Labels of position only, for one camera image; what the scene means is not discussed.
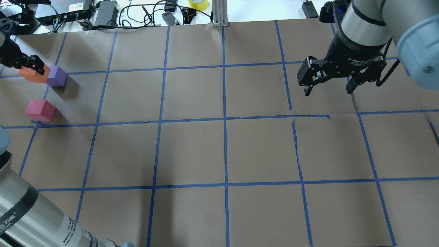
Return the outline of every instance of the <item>blue tape grid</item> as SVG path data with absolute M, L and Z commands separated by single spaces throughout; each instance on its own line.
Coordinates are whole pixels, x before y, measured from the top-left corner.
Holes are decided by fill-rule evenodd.
M 113 38 L 113 46 L 112 46 L 111 53 L 110 53 L 110 61 L 108 61 L 107 73 L 105 75 L 104 86 L 102 88 L 101 100 L 99 101 L 99 108 L 97 110 L 96 123 L 95 123 L 95 127 L 94 127 L 93 138 L 91 139 L 90 152 L 89 152 L 88 158 L 87 158 L 87 165 L 86 165 L 86 169 L 85 169 L 82 188 L 85 188 L 85 186 L 87 184 L 87 176 L 88 176 L 88 170 L 90 168 L 91 156 L 92 156 L 93 148 L 94 148 L 94 141 L 96 140 L 97 128 L 99 127 L 98 126 L 99 118 L 101 117 L 102 102 L 104 101 L 105 89 L 107 88 L 108 75 L 109 75 L 109 71 L 110 71 L 111 61 L 113 59 L 114 48 L 116 47 L 117 32 L 118 32 L 118 30 L 116 29 L 115 34 L 114 34 L 114 38 Z M 76 217 L 75 217 L 76 222 L 79 221 L 79 215 L 81 213 L 83 198 L 84 198 L 84 190 L 81 191 L 81 196 L 79 197 L 78 210 L 76 212 Z
M 226 218 L 226 241 L 227 246 L 230 246 L 230 231 L 229 231 L 229 198 L 228 198 L 228 187 L 229 186 L 263 186 L 263 185 L 301 185 L 302 187 L 302 199 L 303 199 L 303 206 L 304 206 L 304 214 L 306 219 L 306 227 L 308 232 L 308 239 L 309 239 L 309 245 L 313 246 L 313 240 L 312 240 L 312 233 L 311 233 L 311 225 L 309 222 L 309 213 L 307 208 L 307 201 L 306 201 L 306 192 L 305 192 L 305 185 L 308 184 L 334 184 L 334 183 L 363 183 L 363 182 L 375 182 L 377 185 L 378 193 L 380 196 L 380 201 L 383 207 L 386 223 L 389 229 L 389 234 L 392 240 L 392 244 L 396 246 L 396 240 L 392 232 L 391 223 L 389 220 L 389 216 L 387 214 L 387 210 L 385 207 L 384 197 L 381 192 L 380 182 L 397 182 L 397 181 L 427 181 L 427 180 L 439 180 L 438 177 L 412 177 L 412 178 L 379 178 L 377 175 L 377 172 L 375 170 L 372 154 L 370 151 L 369 143 L 367 141 L 366 131 L 364 129 L 364 125 L 361 119 L 362 115 L 375 115 L 375 114 L 401 114 L 401 113 L 434 113 L 439 112 L 439 109 L 425 109 L 425 110 L 412 110 L 412 111 L 394 111 L 394 112 L 360 112 L 358 113 L 358 119 L 361 126 L 361 130 L 363 133 L 363 138 L 366 143 L 369 159 L 371 162 L 371 167 L 374 173 L 373 179 L 348 179 L 348 180 L 312 180 L 312 181 L 306 181 L 303 179 L 302 170 L 300 167 L 300 159 L 299 159 L 299 153 L 298 153 L 298 141 L 297 141 L 297 133 L 295 129 L 295 123 L 292 124 L 292 131 L 294 135 L 294 143 L 295 143 L 295 151 L 297 156 L 297 164 L 298 164 L 298 170 L 299 170 L 299 181 L 276 181 L 276 182 L 243 182 L 243 183 L 229 183 L 228 182 L 228 171 L 227 171 L 227 121 L 228 120 L 241 120 L 241 119 L 270 119 L 270 118 L 290 118 L 290 117 L 325 117 L 325 118 L 331 118 L 329 115 L 276 115 L 276 116 L 246 116 L 246 117 L 227 117 L 227 108 L 226 108 L 226 68 L 227 67 L 239 67 L 239 66 L 262 66 L 262 65 L 282 65 L 284 70 L 284 79 L 285 79 L 285 86 L 287 89 L 287 97 L 288 97 L 288 105 L 290 109 L 292 109 L 291 105 L 291 97 L 289 94 L 289 87 L 288 87 L 288 78 L 286 74 L 286 64 L 301 64 L 302 61 L 288 61 L 286 62 L 284 59 L 284 53 L 283 53 L 283 46 L 282 46 L 282 40 L 281 40 L 281 33 L 279 31 L 278 22 L 275 21 L 276 26 L 276 32 L 277 37 L 279 41 L 279 47 L 281 50 L 281 56 L 282 56 L 282 62 L 271 62 L 271 63 L 253 63 L 253 64 L 226 64 L 226 53 L 225 53 L 225 35 L 224 35 L 224 27 L 222 28 L 222 46 L 223 46 L 223 63 L 221 65 L 209 65 L 209 66 L 194 66 L 194 67 L 167 67 L 167 55 L 168 55 L 168 46 L 169 46 L 169 31 L 170 28 L 168 27 L 167 32 L 167 38 L 166 38 L 166 51 L 165 51 L 165 63 L 163 68 L 152 68 L 152 69 L 129 69 L 129 70 L 110 70 L 112 56 L 115 48 L 116 43 L 116 37 L 117 37 L 117 31 L 115 32 L 114 40 L 113 40 L 113 46 L 112 51 L 110 55 L 110 60 L 108 62 L 108 67 L 106 71 L 96 71 L 96 72 L 78 72 L 78 73 L 69 73 L 69 75 L 75 75 L 75 74 L 96 74 L 96 73 L 105 73 L 105 82 L 104 87 L 101 95 L 101 101 L 99 104 L 99 110 L 97 114 L 96 123 L 90 123 L 90 124 L 75 124 L 75 125 L 50 125 L 45 123 L 40 123 L 36 121 L 32 121 L 34 126 L 9 126 L 4 127 L 6 129 L 34 129 L 34 132 L 32 134 L 31 140 L 29 142 L 29 146 L 26 150 L 25 157 L 23 159 L 22 166 L 20 167 L 19 174 L 21 175 L 23 172 L 23 169 L 25 167 L 25 163 L 27 160 L 27 156 L 29 154 L 29 150 L 32 146 L 32 142 L 35 138 L 36 132 L 38 128 L 53 128 L 53 127 L 95 127 L 94 134 L 92 138 L 92 142 L 90 145 L 90 152 L 87 160 L 87 166 L 86 171 L 84 174 L 84 180 L 83 185 L 80 188 L 41 188 L 39 191 L 80 191 L 81 196 L 78 204 L 78 210 L 76 215 L 76 221 L 79 219 L 80 211 L 81 211 L 81 205 L 83 200 L 83 195 L 85 191 L 106 191 L 106 190 L 134 190 L 134 189 L 151 189 L 151 204 L 150 204 L 150 215 L 149 215 L 149 222 L 148 222 L 148 242 L 147 246 L 150 246 L 151 244 L 151 231 L 153 226 L 153 211 L 154 211 L 154 198 L 155 198 L 155 190 L 156 189 L 173 189 L 173 188 L 201 188 L 201 187 L 224 187 L 225 188 L 225 218 Z M 335 30 L 333 25 L 331 24 L 332 31 L 335 35 Z M 55 65 L 58 64 L 58 61 L 60 59 L 63 46 L 65 44 L 67 38 L 67 33 L 64 35 L 60 51 L 58 53 L 58 57 L 56 60 Z M 215 67 L 222 67 L 223 68 L 223 118 L 203 118 L 203 119 L 181 119 L 181 120 L 162 120 L 162 114 L 163 114 L 163 100 L 164 100 L 164 93 L 165 93 L 165 81 L 166 81 L 166 71 L 167 70 L 174 70 L 174 69 L 199 69 L 199 68 L 215 68 Z M 102 102 L 105 95 L 105 89 L 106 84 L 108 80 L 108 76 L 110 73 L 120 73 L 120 72 L 136 72 L 136 71 L 154 71 L 154 70 L 162 70 L 163 71 L 163 82 L 162 82 L 162 98 L 161 98 L 161 105 L 160 105 L 160 118 L 158 121 L 148 121 L 148 122 L 108 122 L 108 123 L 99 123 L 101 108 L 102 108 Z M 20 76 L 0 76 L 0 78 L 19 78 Z M 47 87 L 47 90 L 44 95 L 44 99 L 46 99 L 47 94 L 49 91 L 49 87 Z M 196 122 L 196 121 L 223 121 L 224 122 L 224 172 L 225 172 L 225 178 L 224 183 L 212 183 L 212 184 L 185 184 L 185 185 L 156 185 L 156 178 L 157 178 L 157 166 L 158 166 L 158 154 L 159 154 L 159 146 L 160 146 L 160 134 L 161 134 L 161 125 L 162 123 L 178 123 L 178 122 Z M 94 147 L 94 141 L 97 134 L 97 129 L 99 126 L 104 125 L 120 125 L 120 124 L 158 124 L 158 136 L 157 136 L 157 145 L 156 145 L 156 154 L 155 154 L 155 166 L 154 166 L 154 176 L 153 176 L 153 184 L 151 186 L 120 186 L 120 187 L 86 187 L 86 181 L 87 181 L 87 175 L 88 170 L 90 167 L 90 161 L 93 153 L 93 147 Z
M 152 180 L 152 192 L 151 192 L 151 204 L 149 208 L 149 222 L 148 222 L 148 236 L 146 246 L 149 247 L 151 245 L 151 232 L 152 232 L 152 218 L 154 213 L 154 199 L 155 199 L 155 188 L 157 181 L 157 167 L 158 167 L 158 153 L 160 148 L 160 135 L 162 132 L 162 118 L 163 118 L 163 102 L 165 100 L 165 81 L 166 81 L 166 66 L 168 63 L 168 48 L 169 48 L 169 31 L 170 27 L 168 26 L 168 32 L 166 35 L 166 48 L 165 48 L 165 62 L 163 65 L 163 82 L 162 82 L 162 98 L 160 100 L 160 117 L 158 123 L 158 134 L 157 134 L 157 145 L 155 148 L 155 161 L 154 161 L 154 175 Z
M 332 34 L 335 36 L 336 33 L 335 33 L 335 29 L 334 29 L 333 23 L 331 23 L 331 28 L 332 28 Z M 386 60 L 391 60 L 391 59 L 398 59 L 398 58 L 386 58 Z M 374 160 L 373 160 L 373 157 L 372 157 L 372 152 L 371 152 L 371 149 L 369 147 L 369 141 L 367 140 L 366 131 L 364 129 L 364 125 L 363 125 L 363 121 L 361 119 L 361 115 L 398 114 L 398 113 L 416 113 L 416 112 L 427 112 L 427 110 L 419 110 L 419 111 L 394 111 L 394 112 L 373 112 L 373 113 L 362 113 L 362 112 L 359 112 L 359 113 L 357 113 L 358 121 L 359 121 L 360 127 L 361 127 L 361 132 L 363 134 L 364 142 L 366 144 L 367 153 L 369 155 L 369 161 L 371 163 L 372 171 L 373 171 L 373 174 L 374 174 L 374 181 L 376 183 L 377 190 L 378 190 L 378 195 L 379 195 L 379 198 L 380 198 L 380 201 L 381 201 L 381 206 L 382 206 L 382 209 L 383 209 L 384 218 L 386 220 L 387 229 L 389 231 L 389 236 L 390 236 L 390 239 L 392 240 L 392 245 L 393 246 L 396 246 L 396 240 L 395 240 L 395 236 L 393 235 L 392 224 L 390 223 L 389 215 L 387 213 L 387 207 L 385 205 L 384 196 L 383 196 L 382 191 L 381 191 L 380 180 L 378 178 L 378 174 L 377 174 L 377 171 L 375 169 L 375 164 L 374 164 Z

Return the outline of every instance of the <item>gray connector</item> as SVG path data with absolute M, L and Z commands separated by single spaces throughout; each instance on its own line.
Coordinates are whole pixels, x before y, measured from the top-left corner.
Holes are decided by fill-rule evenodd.
M 172 15 L 171 12 L 166 11 L 162 14 L 163 20 L 168 24 L 168 26 L 177 26 L 180 25 L 180 23 L 175 19 L 175 17 Z

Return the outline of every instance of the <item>aluminum frame post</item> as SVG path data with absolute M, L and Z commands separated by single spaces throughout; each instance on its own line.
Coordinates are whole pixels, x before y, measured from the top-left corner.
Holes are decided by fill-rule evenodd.
M 229 26 L 227 17 L 227 0 L 212 0 L 213 26 Z

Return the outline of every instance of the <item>pink block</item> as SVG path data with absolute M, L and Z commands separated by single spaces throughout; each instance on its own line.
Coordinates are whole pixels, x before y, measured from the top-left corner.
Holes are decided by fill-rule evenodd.
M 35 121 L 52 121 L 55 114 L 56 107 L 47 100 L 31 100 L 26 115 L 33 118 Z

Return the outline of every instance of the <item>power adapter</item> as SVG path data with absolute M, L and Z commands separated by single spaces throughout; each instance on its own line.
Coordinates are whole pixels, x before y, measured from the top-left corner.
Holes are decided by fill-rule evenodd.
M 319 14 L 311 1 L 306 0 L 306 2 L 302 3 L 302 10 L 307 19 L 319 18 Z
M 115 26 L 117 19 L 116 1 L 101 1 L 99 2 L 99 11 L 94 20 L 94 25 L 108 25 Z

